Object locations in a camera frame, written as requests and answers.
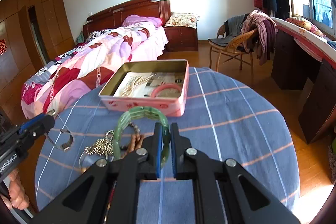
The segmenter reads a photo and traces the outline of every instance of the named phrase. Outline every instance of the blue tablecloth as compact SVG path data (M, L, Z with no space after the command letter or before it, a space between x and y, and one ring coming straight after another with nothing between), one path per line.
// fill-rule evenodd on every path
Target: blue tablecloth
M210 158L234 158L268 188L287 208L299 197L297 158L291 135L281 113L246 85L206 68L189 69L190 81L185 113L169 117L180 134ZM78 159L87 145L113 129L121 112L109 111L98 97L98 87L80 98L60 116L75 135L68 152L53 149L46 141L36 166L35 189L39 209L72 183L79 175ZM136 120L141 133L150 135L155 121ZM63 124L56 120L49 136L58 144ZM129 142L131 128L122 143ZM162 169L162 179L142 182L137 223L194 224L191 181L173 179L171 161Z

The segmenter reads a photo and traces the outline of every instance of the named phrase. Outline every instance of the chair leg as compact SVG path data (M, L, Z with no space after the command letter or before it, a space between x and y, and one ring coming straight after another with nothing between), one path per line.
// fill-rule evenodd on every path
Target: chair leg
M253 88L254 80L253 80L253 53L250 52L251 56L251 88Z
M218 59L217 59L217 63L216 63L216 71L218 72L218 68L219 68L219 60L221 58L221 55L222 55L222 51L220 50L219 53L218 53Z
M243 69L243 55L241 54L240 55L240 68L239 70L242 70Z
M209 52L209 60L210 60L210 64L209 64L209 68L211 68L212 66L212 46L210 46L210 52Z

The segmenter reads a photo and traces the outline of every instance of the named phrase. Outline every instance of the purple pillow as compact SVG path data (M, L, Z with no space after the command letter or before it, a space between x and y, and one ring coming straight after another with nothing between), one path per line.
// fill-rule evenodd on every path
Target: purple pillow
M138 22L144 22L144 21L149 21L152 22L155 26L155 28L158 28L162 26L162 20L157 17L141 17L139 15L130 15L125 18L122 27L127 27L129 25L138 23Z

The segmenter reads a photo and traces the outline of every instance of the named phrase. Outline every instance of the window frame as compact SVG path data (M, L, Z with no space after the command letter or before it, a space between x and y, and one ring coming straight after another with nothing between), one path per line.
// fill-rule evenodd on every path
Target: window frame
M333 13L333 28L330 28L329 26L327 26L326 24L319 22L317 20L314 19L314 9L315 9L315 5L314 5L314 0L310 0L310 18L301 16L301 15L297 15L293 12L293 0L291 0L291 4L292 4L292 16L297 16L297 17L303 17L307 20L309 20L310 22L312 22L315 26L317 26L321 31L325 32L326 35L329 36L336 36L336 7L334 5L333 2L331 2L331 8L332 8L332 13Z

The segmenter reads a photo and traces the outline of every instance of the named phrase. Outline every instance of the red paper decoration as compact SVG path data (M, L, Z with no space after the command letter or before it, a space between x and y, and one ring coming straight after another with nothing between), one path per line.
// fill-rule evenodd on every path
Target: red paper decoration
M2 55L7 50L6 40L0 40L0 55Z

